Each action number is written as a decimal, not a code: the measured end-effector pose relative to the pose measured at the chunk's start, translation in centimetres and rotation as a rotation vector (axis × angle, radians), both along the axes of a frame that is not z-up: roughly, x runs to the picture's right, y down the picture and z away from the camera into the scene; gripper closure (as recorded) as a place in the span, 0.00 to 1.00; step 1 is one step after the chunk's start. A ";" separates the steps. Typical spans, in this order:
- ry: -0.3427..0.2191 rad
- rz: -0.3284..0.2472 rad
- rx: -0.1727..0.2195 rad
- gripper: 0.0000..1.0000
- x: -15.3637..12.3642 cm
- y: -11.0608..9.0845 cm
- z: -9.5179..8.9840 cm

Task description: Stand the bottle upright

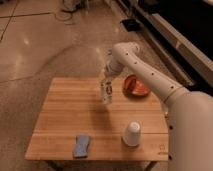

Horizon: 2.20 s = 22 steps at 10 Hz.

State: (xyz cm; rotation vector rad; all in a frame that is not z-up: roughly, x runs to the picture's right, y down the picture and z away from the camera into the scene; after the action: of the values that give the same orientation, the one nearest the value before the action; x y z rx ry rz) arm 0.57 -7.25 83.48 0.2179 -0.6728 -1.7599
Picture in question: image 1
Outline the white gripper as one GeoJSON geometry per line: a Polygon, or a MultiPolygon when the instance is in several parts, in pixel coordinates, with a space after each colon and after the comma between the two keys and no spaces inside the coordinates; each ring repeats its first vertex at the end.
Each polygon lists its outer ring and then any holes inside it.
{"type": "Polygon", "coordinates": [[[113,80],[117,75],[116,65],[113,60],[109,60],[99,74],[101,81],[113,80]]]}

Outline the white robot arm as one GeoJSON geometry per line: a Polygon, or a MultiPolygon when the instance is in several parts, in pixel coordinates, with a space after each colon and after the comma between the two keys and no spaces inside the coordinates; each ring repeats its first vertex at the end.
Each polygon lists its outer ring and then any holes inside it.
{"type": "Polygon", "coordinates": [[[168,109],[168,171],[213,171],[213,96],[190,91],[139,57],[135,42],[117,43],[100,74],[102,102],[112,101],[112,80],[125,67],[168,109]]]}

